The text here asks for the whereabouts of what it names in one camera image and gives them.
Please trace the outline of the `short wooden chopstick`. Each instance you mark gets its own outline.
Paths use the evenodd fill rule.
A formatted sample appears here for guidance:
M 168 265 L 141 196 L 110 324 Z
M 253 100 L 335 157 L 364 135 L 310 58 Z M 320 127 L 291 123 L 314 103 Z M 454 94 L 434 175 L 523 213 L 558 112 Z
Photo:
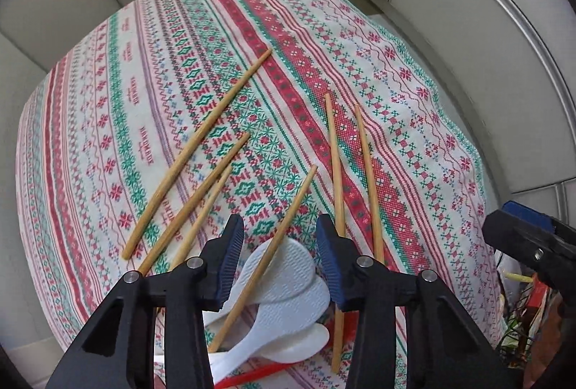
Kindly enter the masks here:
M 188 253 L 192 249 L 193 242 L 195 241 L 203 223 L 205 222 L 205 220 L 207 220 L 207 217 L 209 217 L 209 214 L 211 213 L 211 210 L 213 209 L 213 206 L 216 203 L 218 196 L 222 192 L 222 189 L 224 188 L 225 182 L 228 180 L 231 171 L 232 171 L 232 165 L 229 165 L 222 172 L 222 175 L 220 176 L 216 185 L 212 189 L 209 198 L 203 205 L 201 212 L 196 217 L 194 224 L 192 224 L 192 228 L 190 229 L 190 231 L 188 231 L 188 233 L 185 235 L 185 238 L 181 242 L 181 245 L 178 248 L 170 264 L 169 271 L 174 270 L 188 257 Z

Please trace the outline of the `red plastic spoon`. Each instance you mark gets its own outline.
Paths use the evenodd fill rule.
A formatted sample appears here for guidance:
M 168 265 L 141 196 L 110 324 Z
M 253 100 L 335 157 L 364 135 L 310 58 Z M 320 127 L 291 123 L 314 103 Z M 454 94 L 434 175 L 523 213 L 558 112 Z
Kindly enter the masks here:
M 358 324 L 358 313 L 352 312 L 345 317 L 344 324 L 344 343 L 353 343 L 356 335 L 356 328 Z M 256 370 L 248 371 L 245 374 L 238 374 L 225 377 L 222 382 L 216 383 L 216 389 L 233 388 L 242 384 L 264 379 L 273 374 L 278 374 L 280 371 L 288 370 L 292 364 L 270 363 L 263 367 L 258 367 Z

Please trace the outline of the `white rice paddle lower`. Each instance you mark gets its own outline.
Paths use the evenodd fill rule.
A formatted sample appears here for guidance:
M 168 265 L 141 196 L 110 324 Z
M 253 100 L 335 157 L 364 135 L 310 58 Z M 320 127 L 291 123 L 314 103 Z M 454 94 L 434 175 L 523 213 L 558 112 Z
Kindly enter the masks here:
M 316 276 L 301 294 L 284 301 L 261 304 L 248 334 L 225 357 L 211 364 L 214 383 L 221 382 L 267 344 L 312 326 L 329 303 L 328 287 Z

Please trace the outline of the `white soup spoon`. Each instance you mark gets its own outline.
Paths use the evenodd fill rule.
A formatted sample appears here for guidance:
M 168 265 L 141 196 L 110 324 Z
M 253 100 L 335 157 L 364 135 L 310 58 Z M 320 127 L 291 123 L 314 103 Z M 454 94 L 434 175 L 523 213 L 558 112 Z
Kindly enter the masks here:
M 298 363 L 318 353 L 329 340 L 329 330 L 314 323 L 294 334 L 273 334 L 264 326 L 254 326 L 227 352 L 209 355 L 211 368 L 239 367 L 252 357 L 264 357 L 276 363 Z

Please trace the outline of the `patterned red green tablecloth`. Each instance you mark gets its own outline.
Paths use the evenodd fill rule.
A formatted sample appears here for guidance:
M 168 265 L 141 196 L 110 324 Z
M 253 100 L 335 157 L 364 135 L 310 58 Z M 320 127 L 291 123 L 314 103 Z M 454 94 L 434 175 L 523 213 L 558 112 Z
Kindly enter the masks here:
M 435 270 L 497 343 L 480 154 L 401 39 L 347 0 L 134 0 L 53 66 L 19 120 L 19 228 L 58 344 L 141 264 L 245 132 L 195 249 L 237 213 L 244 249 L 255 250 L 317 165 L 288 230 L 315 250 L 317 217 L 334 210 L 327 93 L 347 236 L 372 252 L 358 103 L 388 267 Z

